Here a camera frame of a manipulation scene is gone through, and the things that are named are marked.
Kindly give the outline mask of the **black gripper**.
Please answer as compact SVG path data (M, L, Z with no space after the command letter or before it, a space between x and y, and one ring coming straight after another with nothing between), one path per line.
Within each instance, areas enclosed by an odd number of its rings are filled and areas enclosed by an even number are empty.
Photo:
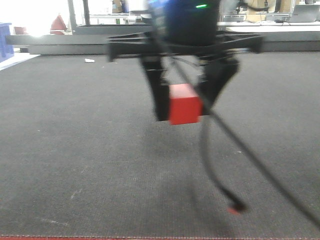
M150 31L112 36L107 39L110 62L140 57L152 93L158 121L169 119L169 82L165 79L163 55L207 57L229 50L248 49L259 53L263 37L255 33L218 30L218 0L148 0ZM237 73L235 57L210 60L203 67L197 89L212 107L228 81Z

